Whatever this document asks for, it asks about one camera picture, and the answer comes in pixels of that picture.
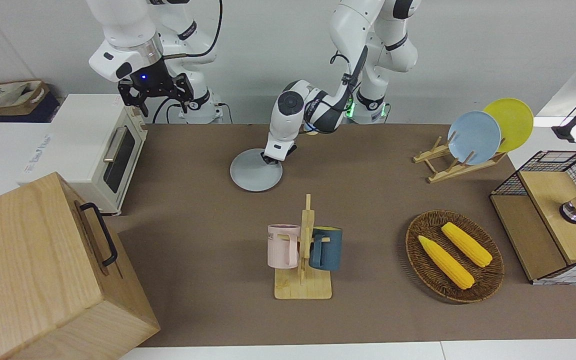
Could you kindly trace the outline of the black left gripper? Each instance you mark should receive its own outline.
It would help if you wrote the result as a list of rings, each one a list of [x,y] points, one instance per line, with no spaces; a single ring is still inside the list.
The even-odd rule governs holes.
[[[268,166],[276,166],[279,164],[279,161],[285,161],[286,158],[296,149],[297,144],[295,143],[292,143],[290,145],[288,144],[274,145],[274,158],[267,156],[265,153],[262,153],[262,160]]]

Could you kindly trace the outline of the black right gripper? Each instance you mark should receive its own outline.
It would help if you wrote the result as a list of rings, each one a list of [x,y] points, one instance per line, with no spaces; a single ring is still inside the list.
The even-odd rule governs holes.
[[[154,64],[129,75],[130,80],[119,80],[118,92],[124,104],[138,109],[147,117],[147,98],[166,96],[180,103],[183,113],[189,110],[189,104],[195,98],[194,88],[187,74],[179,74],[172,79],[165,60],[160,58]]]

